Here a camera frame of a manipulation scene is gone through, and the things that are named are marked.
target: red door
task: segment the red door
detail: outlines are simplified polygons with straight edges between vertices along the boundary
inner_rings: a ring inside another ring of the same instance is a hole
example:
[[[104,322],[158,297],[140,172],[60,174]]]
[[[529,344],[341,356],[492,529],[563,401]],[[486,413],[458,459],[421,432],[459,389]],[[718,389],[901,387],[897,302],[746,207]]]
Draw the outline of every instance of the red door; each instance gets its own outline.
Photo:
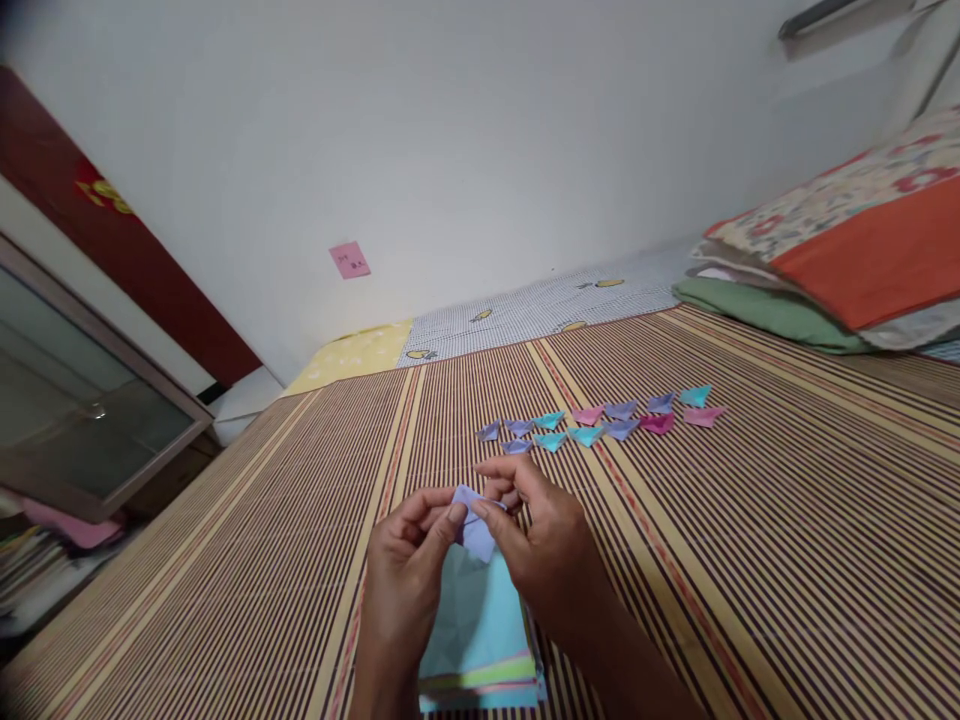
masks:
[[[0,68],[0,173],[218,382],[262,364],[9,68]]]

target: pillow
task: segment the pillow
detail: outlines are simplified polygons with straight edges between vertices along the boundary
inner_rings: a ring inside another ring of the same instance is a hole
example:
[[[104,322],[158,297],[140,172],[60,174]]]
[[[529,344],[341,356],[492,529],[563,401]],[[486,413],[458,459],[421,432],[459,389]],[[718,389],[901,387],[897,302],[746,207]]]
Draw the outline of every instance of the pillow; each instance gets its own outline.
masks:
[[[677,299],[833,355],[874,352],[799,295],[713,278],[690,278],[673,286]]]
[[[706,237],[856,331],[960,297],[960,106]]]

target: yellow sheet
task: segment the yellow sheet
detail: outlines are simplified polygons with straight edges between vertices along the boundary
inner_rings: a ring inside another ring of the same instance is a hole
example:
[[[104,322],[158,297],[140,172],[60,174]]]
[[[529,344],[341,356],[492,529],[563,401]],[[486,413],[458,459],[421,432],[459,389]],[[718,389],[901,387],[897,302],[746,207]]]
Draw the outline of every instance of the yellow sheet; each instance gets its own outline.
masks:
[[[318,390],[344,378],[392,370],[410,336],[413,320],[380,325],[324,345],[284,392],[284,397]]]

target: pink paper on floor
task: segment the pink paper on floor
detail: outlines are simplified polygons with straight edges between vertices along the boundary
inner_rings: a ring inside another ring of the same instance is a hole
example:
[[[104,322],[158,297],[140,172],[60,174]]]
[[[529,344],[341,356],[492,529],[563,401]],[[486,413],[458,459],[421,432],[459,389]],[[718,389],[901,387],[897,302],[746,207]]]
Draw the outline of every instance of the pink paper on floor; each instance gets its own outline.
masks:
[[[123,527],[113,520],[107,520],[99,525],[78,520],[72,515],[54,510],[30,498],[23,499],[23,513],[30,522],[46,528],[59,530],[66,535],[77,547],[90,550],[106,542],[117,534]]]
[[[687,408],[683,412],[683,421],[688,425],[699,425],[700,427],[713,427],[716,419],[727,411],[726,408]]]
[[[596,425],[597,420],[603,415],[603,405],[598,405],[595,408],[584,408],[583,410],[571,410],[570,414],[581,425]]]
[[[676,415],[673,413],[667,413],[666,415],[645,415],[640,418],[640,427],[657,435],[666,435],[673,430],[673,424],[675,422]]]

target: green blanket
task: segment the green blanket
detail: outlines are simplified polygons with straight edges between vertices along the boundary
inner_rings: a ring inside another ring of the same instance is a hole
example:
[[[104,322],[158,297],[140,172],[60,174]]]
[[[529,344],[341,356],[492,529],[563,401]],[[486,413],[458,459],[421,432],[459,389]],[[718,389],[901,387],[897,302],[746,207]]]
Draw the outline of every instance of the green blanket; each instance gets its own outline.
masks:
[[[715,280],[690,278],[673,286],[683,302],[719,315],[727,315],[787,340],[833,355],[875,352],[859,335],[839,325],[829,315],[791,292]]]

